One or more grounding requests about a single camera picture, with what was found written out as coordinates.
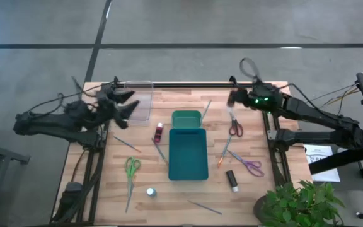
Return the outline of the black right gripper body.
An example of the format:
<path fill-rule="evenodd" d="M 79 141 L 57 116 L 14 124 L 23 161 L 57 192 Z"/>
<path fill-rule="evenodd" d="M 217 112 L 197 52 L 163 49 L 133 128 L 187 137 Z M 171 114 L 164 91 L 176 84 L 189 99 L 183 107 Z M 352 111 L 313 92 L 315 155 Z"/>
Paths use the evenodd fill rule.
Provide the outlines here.
<path fill-rule="evenodd" d="M 248 106 L 255 110 L 274 112 L 282 103 L 283 94 L 271 84 L 256 84 L 248 93 Z"/>

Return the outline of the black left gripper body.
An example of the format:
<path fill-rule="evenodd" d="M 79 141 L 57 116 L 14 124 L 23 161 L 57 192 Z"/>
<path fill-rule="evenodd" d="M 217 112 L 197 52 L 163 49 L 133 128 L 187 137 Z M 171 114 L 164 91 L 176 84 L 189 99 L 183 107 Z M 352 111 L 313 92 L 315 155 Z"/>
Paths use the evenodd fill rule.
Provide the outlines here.
<path fill-rule="evenodd" d="M 97 91 L 96 99 L 100 112 L 109 119 L 114 120 L 121 129 L 128 128 L 127 121 L 120 118 L 120 114 L 117 110 L 117 107 L 124 105 L 124 103 L 114 102 L 114 91 Z"/>

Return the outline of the red handled scissors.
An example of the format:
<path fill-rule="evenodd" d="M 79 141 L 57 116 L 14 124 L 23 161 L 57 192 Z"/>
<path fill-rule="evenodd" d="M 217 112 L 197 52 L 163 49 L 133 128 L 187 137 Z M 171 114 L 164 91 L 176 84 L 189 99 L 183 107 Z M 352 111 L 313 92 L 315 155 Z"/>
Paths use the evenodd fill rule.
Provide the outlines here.
<path fill-rule="evenodd" d="M 231 126 L 229 128 L 229 134 L 231 136 L 243 136 L 243 126 L 237 121 L 237 118 L 234 115 L 233 110 L 230 108 L 228 110 L 230 117 L 231 117 Z"/>

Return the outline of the thin blue paintbrush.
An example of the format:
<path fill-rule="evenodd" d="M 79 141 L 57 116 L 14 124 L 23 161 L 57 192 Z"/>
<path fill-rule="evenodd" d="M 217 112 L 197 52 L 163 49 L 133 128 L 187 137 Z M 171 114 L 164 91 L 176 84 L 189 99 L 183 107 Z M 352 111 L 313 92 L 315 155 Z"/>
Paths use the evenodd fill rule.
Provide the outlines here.
<path fill-rule="evenodd" d="M 133 145 L 131 145 L 130 143 L 125 142 L 124 140 L 120 139 L 120 138 L 119 138 L 119 137 L 117 137 L 117 136 L 113 136 L 113 137 L 114 137 L 116 140 L 120 141 L 121 143 L 125 144 L 126 146 L 128 146 L 128 147 L 132 148 L 133 150 L 135 150 L 135 151 L 137 151 L 137 152 L 139 152 L 139 153 L 142 153 L 142 151 L 141 151 L 141 150 L 137 149 L 136 147 L 134 147 L 134 146 L 133 146 Z"/>
<path fill-rule="evenodd" d="M 219 215 L 222 215 L 222 212 L 220 212 L 220 211 L 216 211 L 215 209 L 212 209 L 212 208 L 210 208 L 210 207 L 207 207 L 207 206 L 205 206 L 205 205 L 203 205 L 203 204 L 199 204 L 199 203 L 197 203 L 197 202 L 193 202 L 193 201 L 191 201 L 191 200 L 187 200 L 189 203 L 191 203 L 191 204 L 194 204 L 194 205 L 196 205 L 196 206 L 199 206 L 199 207 L 201 207 L 201 208 L 204 208 L 204 209 L 206 209 L 206 210 L 208 210 L 208 211 L 211 211 L 211 212 L 214 212 L 214 213 L 216 213 L 216 214 L 219 214 Z"/>
<path fill-rule="evenodd" d="M 223 149 L 223 151 L 222 151 L 222 155 L 221 155 L 221 157 L 220 157 L 220 159 L 219 159 L 219 161 L 218 161 L 218 163 L 217 163 L 217 167 L 218 167 L 218 168 L 220 168 L 220 166 L 222 165 L 222 161 L 223 161 L 223 159 L 224 159 L 224 157 L 225 157 L 225 155 L 226 155 L 226 151 L 227 151 L 227 149 L 228 149 L 228 146 L 229 146 L 229 143 L 230 143 L 230 141 L 231 141 L 231 138 L 232 138 L 232 135 L 229 135 L 229 137 L 228 137 L 228 139 L 227 139 L 227 142 L 226 142 L 226 144 L 225 144 L 225 146 L 224 146 L 224 149 Z"/>
<path fill-rule="evenodd" d="M 165 157 L 165 155 L 163 154 L 163 152 L 161 151 L 160 147 L 157 145 L 157 143 L 155 142 L 154 138 L 151 138 L 151 141 L 153 142 L 153 144 L 155 145 L 160 157 L 162 157 L 162 160 L 166 163 L 166 166 L 168 166 L 168 161 Z"/>
<path fill-rule="evenodd" d="M 205 110 L 204 110 L 204 112 L 203 112 L 203 114 L 202 114 L 202 116 L 201 116 L 201 119 L 200 119 L 201 124 L 202 124 L 202 122 L 203 122 L 203 120 L 204 120 L 204 117 L 205 117 L 205 115 L 206 115 L 206 113 L 207 113 L 207 111 L 208 111 L 208 109 L 209 109 L 209 107 L 210 107 L 211 103 L 212 103 L 212 100 L 209 100 L 209 102 L 208 102 L 208 104 L 207 104 L 207 106 L 206 106 L 206 108 L 205 108 Z"/>

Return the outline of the red and black paint bottle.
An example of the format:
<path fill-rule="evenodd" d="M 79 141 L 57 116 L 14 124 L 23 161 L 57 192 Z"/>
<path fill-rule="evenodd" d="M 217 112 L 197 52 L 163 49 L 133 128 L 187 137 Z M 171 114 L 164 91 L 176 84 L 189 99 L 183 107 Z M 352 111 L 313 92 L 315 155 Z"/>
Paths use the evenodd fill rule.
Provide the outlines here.
<path fill-rule="evenodd" d="M 157 127 L 156 127 L 156 130 L 155 130 L 155 133 L 154 133 L 154 142 L 155 143 L 159 143 L 160 142 L 162 133 L 163 133 L 163 124 L 162 123 L 158 123 L 157 124 Z"/>

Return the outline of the purple handled scissors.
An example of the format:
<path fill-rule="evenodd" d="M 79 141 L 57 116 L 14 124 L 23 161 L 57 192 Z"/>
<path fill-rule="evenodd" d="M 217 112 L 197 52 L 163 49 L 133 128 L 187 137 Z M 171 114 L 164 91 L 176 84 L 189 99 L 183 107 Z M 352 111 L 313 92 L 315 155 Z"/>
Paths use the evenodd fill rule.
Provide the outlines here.
<path fill-rule="evenodd" d="M 263 177 L 265 174 L 261 170 L 262 163 L 260 161 L 247 161 L 244 160 L 241 156 L 237 155 L 236 153 L 228 150 L 228 152 L 235 157 L 238 161 L 240 161 L 244 166 L 247 168 L 247 170 L 255 177 Z"/>

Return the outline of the green handled scissors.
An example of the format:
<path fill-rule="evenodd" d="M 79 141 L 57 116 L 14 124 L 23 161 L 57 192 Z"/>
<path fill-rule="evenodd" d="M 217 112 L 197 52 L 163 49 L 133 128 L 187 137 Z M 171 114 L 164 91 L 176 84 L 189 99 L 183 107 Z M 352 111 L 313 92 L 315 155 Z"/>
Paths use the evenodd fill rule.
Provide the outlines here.
<path fill-rule="evenodd" d="M 125 172 L 127 173 L 128 188 L 131 188 L 132 181 L 135 172 L 141 167 L 141 161 L 139 159 L 130 156 L 125 162 Z"/>

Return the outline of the large teal plastic bin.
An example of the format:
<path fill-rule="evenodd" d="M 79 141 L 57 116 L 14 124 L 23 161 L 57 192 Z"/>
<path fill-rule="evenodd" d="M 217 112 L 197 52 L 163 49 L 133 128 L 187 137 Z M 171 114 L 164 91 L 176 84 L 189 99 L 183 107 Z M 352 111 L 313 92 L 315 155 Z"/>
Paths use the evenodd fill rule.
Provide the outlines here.
<path fill-rule="evenodd" d="M 206 130 L 171 129 L 168 178 L 172 181 L 207 180 L 209 177 Z"/>

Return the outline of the black paint bottle white cap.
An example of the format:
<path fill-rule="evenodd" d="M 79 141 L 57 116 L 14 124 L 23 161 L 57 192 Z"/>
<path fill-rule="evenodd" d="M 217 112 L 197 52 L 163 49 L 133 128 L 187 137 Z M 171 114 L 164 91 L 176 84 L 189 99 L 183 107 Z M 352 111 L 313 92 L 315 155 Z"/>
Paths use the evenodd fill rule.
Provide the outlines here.
<path fill-rule="evenodd" d="M 226 172 L 226 176 L 228 178 L 228 181 L 229 181 L 229 184 L 231 186 L 232 191 L 233 192 L 238 192 L 239 191 L 239 188 L 238 188 L 238 183 L 236 181 L 234 172 L 232 170 L 228 170 Z"/>

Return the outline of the grey pencil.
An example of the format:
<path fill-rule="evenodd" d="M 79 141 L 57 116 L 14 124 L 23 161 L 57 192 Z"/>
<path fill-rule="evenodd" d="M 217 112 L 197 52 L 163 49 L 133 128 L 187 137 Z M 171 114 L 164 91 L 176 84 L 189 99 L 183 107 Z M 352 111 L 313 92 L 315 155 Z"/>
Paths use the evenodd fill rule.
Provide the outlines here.
<path fill-rule="evenodd" d="M 135 185 L 135 179 L 136 179 L 136 175 L 134 175 L 132 177 L 132 180 L 129 182 L 130 187 L 129 187 L 129 190 L 128 190 L 127 204 L 126 204 L 126 208 L 125 208 L 125 213 L 127 213 L 128 210 L 129 210 L 130 200 L 132 198 L 132 193 L 133 193 L 133 189 L 134 189 L 134 185 Z"/>

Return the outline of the clear plastic bin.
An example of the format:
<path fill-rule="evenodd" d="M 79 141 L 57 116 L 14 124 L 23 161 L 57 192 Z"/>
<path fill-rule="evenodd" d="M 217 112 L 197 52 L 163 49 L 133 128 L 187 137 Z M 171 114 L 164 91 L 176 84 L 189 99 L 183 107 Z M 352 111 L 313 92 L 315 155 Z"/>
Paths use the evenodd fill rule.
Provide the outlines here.
<path fill-rule="evenodd" d="M 151 81 L 126 81 L 125 91 L 134 91 L 134 94 L 125 102 L 130 104 L 136 100 L 138 106 L 128 119 L 129 125 L 148 126 L 153 105 L 153 83 Z"/>

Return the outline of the small green plastic bin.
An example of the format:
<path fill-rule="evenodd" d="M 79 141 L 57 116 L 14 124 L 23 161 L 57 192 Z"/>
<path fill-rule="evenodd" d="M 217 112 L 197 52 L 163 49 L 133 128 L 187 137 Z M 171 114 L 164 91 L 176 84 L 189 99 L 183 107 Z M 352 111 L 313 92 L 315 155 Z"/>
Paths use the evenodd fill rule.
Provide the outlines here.
<path fill-rule="evenodd" d="M 172 113 L 171 123 L 175 129 L 201 127 L 202 115 L 198 110 L 176 110 Z"/>

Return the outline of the white paper sheet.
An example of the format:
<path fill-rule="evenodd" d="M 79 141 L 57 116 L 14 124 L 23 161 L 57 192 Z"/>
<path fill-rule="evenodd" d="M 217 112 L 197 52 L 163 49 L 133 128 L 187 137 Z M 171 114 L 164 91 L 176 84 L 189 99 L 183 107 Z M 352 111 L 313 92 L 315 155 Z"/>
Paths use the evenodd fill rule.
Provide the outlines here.
<path fill-rule="evenodd" d="M 309 165 L 333 154 L 330 146 L 305 144 L 304 147 Z M 311 176 L 314 182 L 340 182 L 340 177 L 336 168 L 321 173 L 312 173 Z"/>

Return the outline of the black desk strut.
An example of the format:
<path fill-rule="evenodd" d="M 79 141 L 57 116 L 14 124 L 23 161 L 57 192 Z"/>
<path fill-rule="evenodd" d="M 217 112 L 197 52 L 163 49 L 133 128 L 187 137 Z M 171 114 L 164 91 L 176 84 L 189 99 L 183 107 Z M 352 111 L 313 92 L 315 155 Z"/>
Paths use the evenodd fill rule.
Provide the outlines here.
<path fill-rule="evenodd" d="M 362 160 L 363 148 L 348 149 L 309 164 L 309 169 L 312 174 L 316 174 Z"/>

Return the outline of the black plant pot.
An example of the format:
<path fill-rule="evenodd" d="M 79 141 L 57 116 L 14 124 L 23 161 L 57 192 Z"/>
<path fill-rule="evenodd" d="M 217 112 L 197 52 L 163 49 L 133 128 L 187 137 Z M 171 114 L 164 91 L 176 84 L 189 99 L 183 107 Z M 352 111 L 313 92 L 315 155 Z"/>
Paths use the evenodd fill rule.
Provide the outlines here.
<path fill-rule="evenodd" d="M 264 224 L 268 218 L 269 211 L 270 209 L 267 206 L 267 196 L 264 195 L 255 202 L 255 205 L 253 206 L 253 214 L 259 222 L 261 222 L 261 224 Z"/>

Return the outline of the green leafy plant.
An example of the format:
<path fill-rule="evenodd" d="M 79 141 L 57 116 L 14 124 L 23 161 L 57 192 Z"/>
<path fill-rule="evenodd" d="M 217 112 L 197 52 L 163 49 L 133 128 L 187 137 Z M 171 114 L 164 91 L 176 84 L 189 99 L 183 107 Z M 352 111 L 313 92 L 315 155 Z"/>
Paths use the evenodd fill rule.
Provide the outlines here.
<path fill-rule="evenodd" d="M 338 227 L 344 222 L 336 206 L 345 207 L 334 196 L 330 183 L 315 185 L 301 180 L 299 188 L 292 183 L 268 191 L 269 215 L 264 227 Z"/>

